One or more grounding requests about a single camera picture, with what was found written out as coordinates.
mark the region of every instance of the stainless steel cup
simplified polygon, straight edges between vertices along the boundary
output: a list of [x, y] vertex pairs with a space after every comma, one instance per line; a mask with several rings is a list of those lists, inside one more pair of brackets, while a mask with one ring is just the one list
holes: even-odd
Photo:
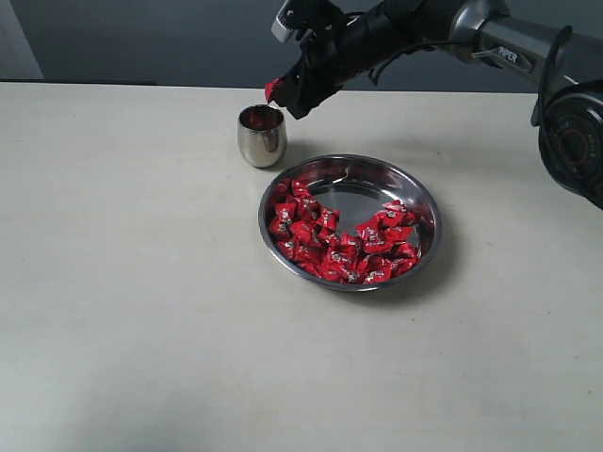
[[238, 149], [256, 168], [275, 165], [286, 150], [285, 116], [270, 105], [252, 105], [238, 115]]

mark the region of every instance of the white table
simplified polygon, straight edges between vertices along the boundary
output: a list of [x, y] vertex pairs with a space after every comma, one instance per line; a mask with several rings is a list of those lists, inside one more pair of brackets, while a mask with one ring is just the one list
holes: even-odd
[[256, 226], [259, 90], [0, 84], [0, 450], [594, 451], [603, 213], [546, 174], [534, 97], [344, 92], [284, 164], [410, 171], [445, 234], [413, 284], [324, 291]]

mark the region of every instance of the candy pile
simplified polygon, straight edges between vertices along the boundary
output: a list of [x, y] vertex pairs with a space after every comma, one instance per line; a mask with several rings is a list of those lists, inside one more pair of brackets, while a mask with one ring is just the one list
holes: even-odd
[[292, 181], [277, 187], [276, 216], [269, 232], [291, 262], [327, 281], [350, 284], [383, 283], [406, 273], [419, 261], [406, 240], [415, 230], [417, 214], [400, 201], [356, 227], [358, 236], [335, 233], [339, 212], [316, 201], [308, 187]]

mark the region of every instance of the metal plate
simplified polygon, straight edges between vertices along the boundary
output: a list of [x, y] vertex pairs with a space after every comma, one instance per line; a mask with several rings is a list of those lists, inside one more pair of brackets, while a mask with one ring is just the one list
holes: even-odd
[[[411, 237], [419, 248], [420, 262], [404, 275], [372, 285], [342, 284], [317, 278], [298, 268], [276, 248], [268, 226], [274, 218], [274, 204], [282, 194], [279, 187], [297, 180], [310, 187], [323, 205], [341, 212], [338, 232], [356, 235], [356, 225], [368, 221], [383, 204], [400, 200], [421, 213], [421, 221]], [[324, 287], [345, 291], [365, 292], [402, 283], [421, 271], [433, 258], [442, 239], [442, 219], [432, 195], [410, 174], [388, 163], [361, 155], [325, 155], [302, 162], [283, 171], [267, 188], [259, 208], [259, 227], [272, 254], [295, 274]]]

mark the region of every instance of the robotic arm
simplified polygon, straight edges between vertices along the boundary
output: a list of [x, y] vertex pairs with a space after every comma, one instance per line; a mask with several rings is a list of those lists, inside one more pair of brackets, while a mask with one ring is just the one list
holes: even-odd
[[546, 169], [603, 209], [603, 40], [515, 19], [504, 0], [383, 0], [348, 14], [329, 0], [286, 0], [272, 33], [301, 41], [300, 60], [267, 86], [296, 119], [360, 73], [377, 84], [389, 63], [419, 50], [526, 78], [539, 88], [531, 123]]

